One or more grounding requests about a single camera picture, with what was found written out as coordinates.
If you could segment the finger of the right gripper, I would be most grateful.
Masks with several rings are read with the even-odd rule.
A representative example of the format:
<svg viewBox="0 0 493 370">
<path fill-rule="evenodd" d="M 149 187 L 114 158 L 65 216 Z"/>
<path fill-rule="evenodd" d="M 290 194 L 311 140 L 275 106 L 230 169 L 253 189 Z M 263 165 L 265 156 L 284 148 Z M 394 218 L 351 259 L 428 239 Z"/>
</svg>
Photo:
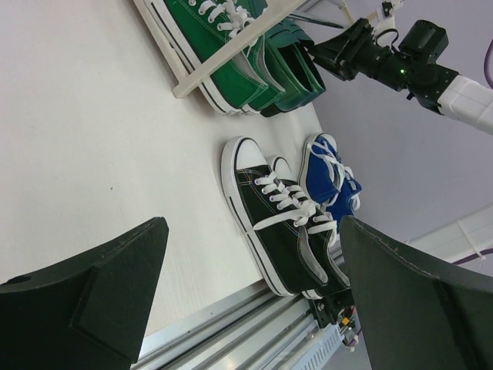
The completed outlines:
<svg viewBox="0 0 493 370">
<path fill-rule="evenodd" d="M 326 42 L 316 44 L 310 54 L 315 63 L 325 69 L 351 69 L 353 63 L 350 52 L 353 42 L 353 32 L 347 30 Z"/>
</svg>

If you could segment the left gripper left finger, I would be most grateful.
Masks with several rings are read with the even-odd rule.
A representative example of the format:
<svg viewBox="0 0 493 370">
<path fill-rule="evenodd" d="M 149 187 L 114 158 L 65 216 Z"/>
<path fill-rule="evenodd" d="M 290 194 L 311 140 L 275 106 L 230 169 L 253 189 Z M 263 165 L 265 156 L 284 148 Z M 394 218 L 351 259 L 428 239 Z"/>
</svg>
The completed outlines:
<svg viewBox="0 0 493 370">
<path fill-rule="evenodd" d="M 1 285 L 3 369 L 128 369 L 137 363 L 169 227 L 119 237 Z"/>
</svg>

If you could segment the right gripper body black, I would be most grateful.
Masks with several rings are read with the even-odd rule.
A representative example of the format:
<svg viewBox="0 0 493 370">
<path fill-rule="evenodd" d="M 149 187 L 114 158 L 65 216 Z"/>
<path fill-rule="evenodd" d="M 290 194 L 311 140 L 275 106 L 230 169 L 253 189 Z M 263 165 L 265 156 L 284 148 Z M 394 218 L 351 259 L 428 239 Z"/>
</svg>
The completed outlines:
<svg viewBox="0 0 493 370">
<path fill-rule="evenodd" d="M 385 47 L 377 44 L 373 31 L 369 21 L 360 18 L 337 37 L 341 47 L 335 59 L 336 76 L 342 81 L 351 81 L 358 73 L 384 81 Z"/>
</svg>

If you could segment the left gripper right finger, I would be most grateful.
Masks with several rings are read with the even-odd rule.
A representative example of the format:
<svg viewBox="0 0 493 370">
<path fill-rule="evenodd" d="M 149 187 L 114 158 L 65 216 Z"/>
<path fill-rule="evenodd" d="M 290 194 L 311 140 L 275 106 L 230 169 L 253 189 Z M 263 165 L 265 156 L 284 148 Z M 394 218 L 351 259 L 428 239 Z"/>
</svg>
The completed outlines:
<svg viewBox="0 0 493 370">
<path fill-rule="evenodd" d="M 492 278 L 356 217 L 340 242 L 373 369 L 490 369 Z"/>
</svg>

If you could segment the green loafer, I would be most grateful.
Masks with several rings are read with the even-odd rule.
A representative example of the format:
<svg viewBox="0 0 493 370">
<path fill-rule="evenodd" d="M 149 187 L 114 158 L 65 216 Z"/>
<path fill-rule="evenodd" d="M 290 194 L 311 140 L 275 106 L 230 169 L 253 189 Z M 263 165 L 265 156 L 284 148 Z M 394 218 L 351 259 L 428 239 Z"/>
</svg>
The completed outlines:
<svg viewBox="0 0 493 370">
<path fill-rule="evenodd" d="M 290 33 L 297 39 L 297 50 L 301 57 L 302 70 L 304 76 L 308 78 L 310 84 L 310 92 L 304 100 L 303 105 L 312 103 L 317 97 L 326 91 L 326 86 L 312 58 L 308 54 L 308 49 L 315 46 L 313 39 L 296 23 L 286 19 L 283 24 L 287 27 Z"/>
<path fill-rule="evenodd" d="M 269 73 L 283 88 L 273 103 L 261 111 L 265 117 L 295 110 L 303 105 L 311 84 L 304 70 L 299 42 L 282 24 L 275 25 L 265 34 L 265 62 Z"/>
</svg>

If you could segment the green canvas sneaker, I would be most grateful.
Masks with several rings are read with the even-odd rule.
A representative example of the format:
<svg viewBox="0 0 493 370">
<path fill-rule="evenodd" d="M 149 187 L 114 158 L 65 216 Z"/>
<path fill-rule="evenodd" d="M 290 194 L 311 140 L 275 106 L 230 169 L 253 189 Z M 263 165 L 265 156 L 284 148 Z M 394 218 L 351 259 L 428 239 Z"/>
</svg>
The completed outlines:
<svg viewBox="0 0 493 370">
<path fill-rule="evenodd" d="M 263 36 L 249 34 L 253 20 L 235 1 L 138 1 L 183 96 L 198 88 L 219 113 L 252 114 L 277 90 L 263 59 Z"/>
<path fill-rule="evenodd" d="M 261 92 L 253 97 L 249 106 L 254 111 L 260 112 L 280 99 L 285 89 L 271 75 L 265 57 L 265 37 L 260 36 L 253 46 L 244 50 L 247 61 L 254 72 L 254 77 L 260 82 Z"/>
</svg>

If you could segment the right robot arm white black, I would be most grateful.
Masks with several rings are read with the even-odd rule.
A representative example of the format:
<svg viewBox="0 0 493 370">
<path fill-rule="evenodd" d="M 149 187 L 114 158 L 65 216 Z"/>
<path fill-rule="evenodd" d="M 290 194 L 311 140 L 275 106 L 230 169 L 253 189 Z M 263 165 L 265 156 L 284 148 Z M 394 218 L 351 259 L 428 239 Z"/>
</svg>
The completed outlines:
<svg viewBox="0 0 493 370">
<path fill-rule="evenodd" d="M 420 106 L 485 133 L 492 132 L 492 90 L 440 66 L 438 57 L 448 46 L 442 27 L 418 20 L 398 46 L 383 46 L 365 18 L 332 39 L 308 49 L 314 62 L 341 81 L 358 74 L 400 92 Z"/>
</svg>

